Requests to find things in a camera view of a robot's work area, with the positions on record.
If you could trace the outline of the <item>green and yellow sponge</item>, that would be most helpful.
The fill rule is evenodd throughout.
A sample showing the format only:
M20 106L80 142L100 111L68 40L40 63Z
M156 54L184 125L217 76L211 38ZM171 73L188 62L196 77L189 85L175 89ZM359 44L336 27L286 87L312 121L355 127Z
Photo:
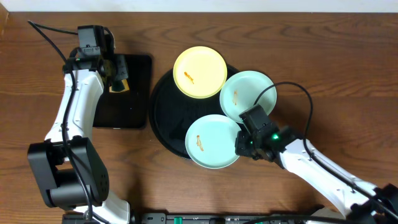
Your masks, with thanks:
M121 93L128 90L129 90L129 84L127 82L127 79L114 81L109 88L110 93Z

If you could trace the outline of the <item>light green plate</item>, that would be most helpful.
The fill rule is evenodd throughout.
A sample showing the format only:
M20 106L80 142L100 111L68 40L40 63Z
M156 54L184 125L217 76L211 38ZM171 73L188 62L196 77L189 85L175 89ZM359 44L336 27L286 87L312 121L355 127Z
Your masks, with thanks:
M239 125L232 119L211 114L197 119L185 135L191 160L207 169L222 169L236 162L235 141Z
M272 80L257 71L243 71L227 79L220 93L220 105L223 113L237 123L242 123L239 115L254 104L262 106L270 115L277 101L276 88L267 90L257 99L260 93L273 85Z

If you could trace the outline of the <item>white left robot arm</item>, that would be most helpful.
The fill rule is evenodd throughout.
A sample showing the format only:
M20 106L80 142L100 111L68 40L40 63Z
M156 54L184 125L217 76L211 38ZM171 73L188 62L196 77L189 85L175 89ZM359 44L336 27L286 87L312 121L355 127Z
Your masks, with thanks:
M27 158L44 204L73 211L65 223L129 223L131 207L109 189L108 171L91 137L104 89L119 72L113 49L80 48L63 66L65 88L44 141Z

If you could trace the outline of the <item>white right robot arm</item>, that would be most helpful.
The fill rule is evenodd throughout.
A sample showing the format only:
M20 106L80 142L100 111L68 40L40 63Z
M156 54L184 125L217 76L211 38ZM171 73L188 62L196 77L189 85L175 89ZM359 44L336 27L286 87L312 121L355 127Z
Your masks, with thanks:
M275 124L239 131L239 156L263 159L299 176L328 199L349 221L397 223L397 187L366 182L324 156L303 135Z

